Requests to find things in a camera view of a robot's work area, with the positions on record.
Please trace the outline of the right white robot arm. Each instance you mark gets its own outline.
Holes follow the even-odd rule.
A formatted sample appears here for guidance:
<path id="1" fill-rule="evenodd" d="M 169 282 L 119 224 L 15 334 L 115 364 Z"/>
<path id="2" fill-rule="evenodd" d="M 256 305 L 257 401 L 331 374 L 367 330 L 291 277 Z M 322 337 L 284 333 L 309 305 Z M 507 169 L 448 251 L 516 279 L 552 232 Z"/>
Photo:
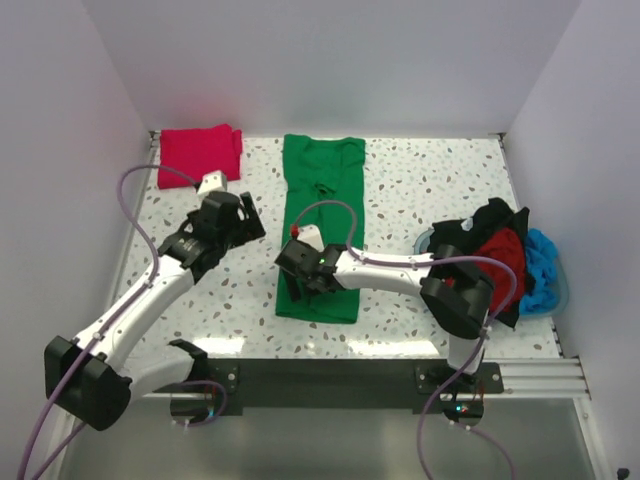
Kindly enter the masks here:
<path id="1" fill-rule="evenodd" d="M 481 332 L 487 320 L 494 282 L 474 261 L 452 246 L 434 254 L 389 255 L 330 244 L 322 250 L 292 239 L 275 264 L 284 274 L 294 301 L 303 294 L 381 290 L 419 298 L 438 325 L 449 334 L 445 379 L 459 393 L 481 380 L 484 347 Z"/>

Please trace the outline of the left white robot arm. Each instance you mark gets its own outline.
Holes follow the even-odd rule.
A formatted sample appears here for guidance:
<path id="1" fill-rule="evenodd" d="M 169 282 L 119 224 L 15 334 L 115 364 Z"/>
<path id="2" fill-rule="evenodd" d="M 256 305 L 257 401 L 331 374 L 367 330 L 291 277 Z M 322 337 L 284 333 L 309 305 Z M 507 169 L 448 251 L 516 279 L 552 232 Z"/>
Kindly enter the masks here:
<path id="1" fill-rule="evenodd" d="M 196 392 L 211 379 L 207 353 L 172 340 L 150 367 L 124 365 L 151 326 L 226 253 L 265 235 L 250 193 L 213 191 L 161 244 L 150 267 L 107 312 L 73 339 L 44 351 L 49 400 L 97 431 L 110 428 L 140 396 L 176 384 Z"/>

